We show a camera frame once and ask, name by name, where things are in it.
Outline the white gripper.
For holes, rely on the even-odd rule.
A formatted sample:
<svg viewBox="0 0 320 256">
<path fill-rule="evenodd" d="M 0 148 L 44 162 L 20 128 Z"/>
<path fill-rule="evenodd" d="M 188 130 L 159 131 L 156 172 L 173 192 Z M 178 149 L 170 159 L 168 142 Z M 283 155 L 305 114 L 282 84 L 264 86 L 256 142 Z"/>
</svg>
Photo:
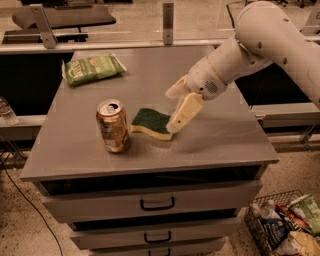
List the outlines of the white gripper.
<svg viewBox="0 0 320 256">
<path fill-rule="evenodd" d="M 186 95 L 188 88 L 192 93 Z M 226 88 L 226 83 L 218 75 L 211 59 L 203 57 L 189 70 L 187 76 L 181 77 L 165 93 L 170 99 L 179 98 L 166 125 L 167 131 L 171 134 L 178 133 L 202 110 L 203 99 L 212 100 Z"/>
</svg>

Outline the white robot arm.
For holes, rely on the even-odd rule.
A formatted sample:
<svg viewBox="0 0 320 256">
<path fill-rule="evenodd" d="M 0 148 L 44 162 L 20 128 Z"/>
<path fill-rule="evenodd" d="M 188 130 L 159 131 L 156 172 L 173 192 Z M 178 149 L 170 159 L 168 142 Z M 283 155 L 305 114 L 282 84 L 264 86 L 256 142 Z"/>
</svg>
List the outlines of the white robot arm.
<svg viewBox="0 0 320 256">
<path fill-rule="evenodd" d="M 307 40 L 277 5 L 257 1 L 244 7 L 235 34 L 194 64 L 166 91 L 178 100 L 166 125 L 179 132 L 202 109 L 240 77 L 277 64 L 320 108 L 320 45 Z"/>
</svg>

